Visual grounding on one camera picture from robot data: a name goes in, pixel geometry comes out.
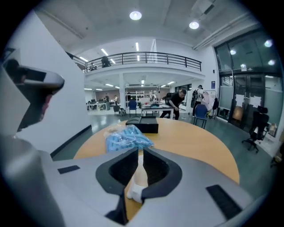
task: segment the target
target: ceiling light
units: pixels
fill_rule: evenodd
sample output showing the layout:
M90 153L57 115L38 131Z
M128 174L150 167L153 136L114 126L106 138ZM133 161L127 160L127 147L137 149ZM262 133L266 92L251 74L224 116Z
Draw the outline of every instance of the ceiling light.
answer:
M274 60L270 60L269 62L268 62L268 65L270 65L270 66L273 66L275 64L275 61Z
M133 11L129 14L129 17L132 19L132 20L139 20L141 19L142 17L142 14L138 11Z
M199 27L199 23L197 23L197 22L191 22L191 23L189 24L189 27L190 27L191 29L197 29L197 28Z
M107 53L104 49L101 49L101 51L102 51L106 56L108 56L108 53Z
M83 58L83 57L79 57L79 58L82 59L82 60L85 61L85 62L88 62L88 60L85 59L85 58Z
M268 40L265 41L264 45L265 45L266 47L271 47L271 46L273 45L273 42L272 42L271 39L268 39Z

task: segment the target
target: gray floor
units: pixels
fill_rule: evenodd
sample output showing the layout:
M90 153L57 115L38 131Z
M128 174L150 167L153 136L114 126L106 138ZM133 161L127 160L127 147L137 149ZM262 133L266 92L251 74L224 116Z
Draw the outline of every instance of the gray floor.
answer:
M63 148L53 160L72 159L80 146L94 133L101 129L129 119L129 115L91 115L92 130L87 130L74 141ZM193 123L193 119L186 113L181 113L180 121ZM259 147L259 153L248 151L248 144L241 141L249 138L249 134L232 124L218 119L207 121L207 131L218 137L231 151L240 174L240 186L253 198L267 193L273 184L276 168L270 168L271 157Z

